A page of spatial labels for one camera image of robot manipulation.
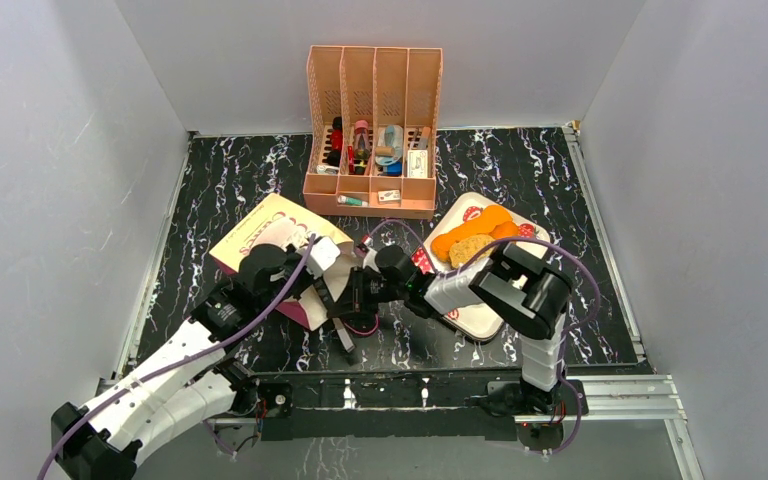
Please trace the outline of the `pink and cream paper bag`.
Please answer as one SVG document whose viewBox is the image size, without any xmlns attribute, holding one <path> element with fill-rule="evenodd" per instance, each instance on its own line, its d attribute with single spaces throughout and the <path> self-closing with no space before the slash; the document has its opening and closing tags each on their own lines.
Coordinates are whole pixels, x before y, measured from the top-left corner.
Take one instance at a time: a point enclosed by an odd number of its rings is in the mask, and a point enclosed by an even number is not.
<svg viewBox="0 0 768 480">
<path fill-rule="evenodd" d="M 289 280 L 293 285 L 275 307 L 299 325 L 313 331 L 330 320 L 314 287 L 313 278 L 306 269 L 305 247 L 319 237 L 330 237 L 342 255 L 322 277 L 334 298 L 342 293 L 352 267 L 361 264 L 354 254 L 354 241 L 328 220 L 278 195 L 270 194 L 262 200 L 211 250 L 210 256 L 226 272 L 228 279 L 215 287 L 207 299 L 192 311 L 192 317 L 221 340 L 244 329 L 260 315 L 273 299 L 237 299 L 236 273 L 240 261 L 259 244 L 273 244 L 288 249 L 294 247 L 302 260 Z M 358 333 L 362 326 L 375 324 L 375 317 L 339 318 L 347 328 Z"/>
</svg>

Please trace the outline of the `brown bread slice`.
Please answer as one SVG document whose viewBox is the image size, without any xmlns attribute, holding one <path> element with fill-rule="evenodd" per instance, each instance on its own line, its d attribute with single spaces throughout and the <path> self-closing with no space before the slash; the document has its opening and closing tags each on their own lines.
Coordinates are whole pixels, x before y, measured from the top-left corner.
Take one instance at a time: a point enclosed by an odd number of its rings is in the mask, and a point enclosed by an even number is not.
<svg viewBox="0 0 768 480">
<path fill-rule="evenodd" d="M 475 234 L 456 241 L 449 249 L 451 267 L 453 269 L 462 267 L 493 241 L 494 238 L 488 234 Z"/>
</svg>

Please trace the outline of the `long twisted orange bread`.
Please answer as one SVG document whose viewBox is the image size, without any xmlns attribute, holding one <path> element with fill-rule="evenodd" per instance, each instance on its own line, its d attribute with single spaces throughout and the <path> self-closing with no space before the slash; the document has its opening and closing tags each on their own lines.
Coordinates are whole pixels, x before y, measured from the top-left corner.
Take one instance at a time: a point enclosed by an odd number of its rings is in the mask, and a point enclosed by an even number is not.
<svg viewBox="0 0 768 480">
<path fill-rule="evenodd" d="M 439 260 L 449 262 L 449 251 L 455 243 L 474 235 L 490 234 L 497 226 L 511 220 L 511 214 L 504 207 L 499 205 L 484 207 L 477 217 L 435 237 L 430 244 L 431 252 Z"/>
</svg>

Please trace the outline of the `orange baguette bread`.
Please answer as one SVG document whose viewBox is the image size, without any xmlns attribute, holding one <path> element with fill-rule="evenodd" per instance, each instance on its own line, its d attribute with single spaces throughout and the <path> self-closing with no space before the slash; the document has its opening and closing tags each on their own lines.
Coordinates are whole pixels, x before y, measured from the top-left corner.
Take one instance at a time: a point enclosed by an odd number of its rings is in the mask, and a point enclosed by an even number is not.
<svg viewBox="0 0 768 480">
<path fill-rule="evenodd" d="M 490 232 L 490 236 L 492 236 L 494 239 L 517 237 L 518 235 L 519 226 L 513 221 L 500 223 Z"/>
</svg>

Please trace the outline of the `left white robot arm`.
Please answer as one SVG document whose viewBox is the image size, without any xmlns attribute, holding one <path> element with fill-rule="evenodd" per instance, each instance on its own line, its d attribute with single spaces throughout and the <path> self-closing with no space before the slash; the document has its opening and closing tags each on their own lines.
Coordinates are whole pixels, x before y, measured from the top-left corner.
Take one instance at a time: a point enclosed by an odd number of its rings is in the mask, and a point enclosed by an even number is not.
<svg viewBox="0 0 768 480">
<path fill-rule="evenodd" d="M 216 286 L 166 343 L 130 375 L 51 417 L 52 447 L 38 478 L 58 465 L 70 479 L 131 479 L 159 447 L 215 415 L 246 416 L 257 387 L 230 355 L 285 300 L 321 277 L 316 236 L 296 250 L 260 244 Z"/>
</svg>

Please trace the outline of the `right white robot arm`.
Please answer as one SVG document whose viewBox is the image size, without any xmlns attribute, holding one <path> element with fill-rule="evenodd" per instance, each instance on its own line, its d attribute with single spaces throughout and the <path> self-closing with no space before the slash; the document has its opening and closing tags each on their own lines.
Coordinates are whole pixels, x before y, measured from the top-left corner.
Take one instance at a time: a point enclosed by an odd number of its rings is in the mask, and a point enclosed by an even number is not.
<svg viewBox="0 0 768 480">
<path fill-rule="evenodd" d="M 415 315 L 441 319 L 466 307 L 502 320 L 519 335 L 519 381 L 491 381 L 473 403 L 495 416 L 554 412 L 563 399 L 563 328 L 571 280 L 513 242 L 494 241 L 479 259 L 443 274 L 421 270 L 397 245 L 367 253 L 343 291 L 317 287 L 328 317 L 343 322 L 372 318 L 383 303 L 400 301 Z"/>
</svg>

